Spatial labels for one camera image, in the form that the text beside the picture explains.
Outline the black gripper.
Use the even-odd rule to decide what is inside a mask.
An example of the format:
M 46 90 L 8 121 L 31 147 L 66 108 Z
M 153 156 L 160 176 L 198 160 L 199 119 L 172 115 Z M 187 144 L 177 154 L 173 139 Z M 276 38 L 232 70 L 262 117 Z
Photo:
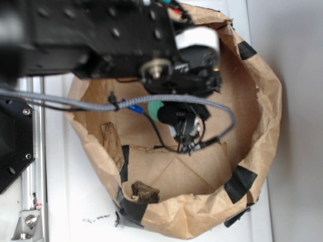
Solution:
M 222 77 L 220 41 L 215 30 L 194 27 L 175 37 L 179 56 L 175 60 L 155 58 L 142 66 L 142 84 L 150 94 L 189 94 L 208 97 L 220 92 Z M 210 118 L 202 104 L 163 103 L 157 120 L 172 128 L 178 153 L 190 152 L 200 137 L 200 125 Z

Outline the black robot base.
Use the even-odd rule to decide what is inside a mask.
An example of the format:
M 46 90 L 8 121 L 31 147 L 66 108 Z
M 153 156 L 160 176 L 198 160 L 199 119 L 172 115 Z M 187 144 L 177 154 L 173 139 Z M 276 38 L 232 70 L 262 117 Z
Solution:
M 1 194 L 34 161 L 33 109 L 1 99 Z

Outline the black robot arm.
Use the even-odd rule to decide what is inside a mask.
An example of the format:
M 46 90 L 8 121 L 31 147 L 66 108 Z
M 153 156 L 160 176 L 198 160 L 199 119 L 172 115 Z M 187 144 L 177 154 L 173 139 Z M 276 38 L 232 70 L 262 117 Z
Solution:
M 177 1 L 1 1 L 1 100 L 59 103 L 74 111 L 108 105 L 11 89 L 18 78 L 72 73 L 80 79 L 136 77 L 159 101 L 157 120 L 175 128 L 177 153 L 206 148 L 194 120 L 209 118 L 205 98 L 221 88 L 217 33 L 198 26 Z

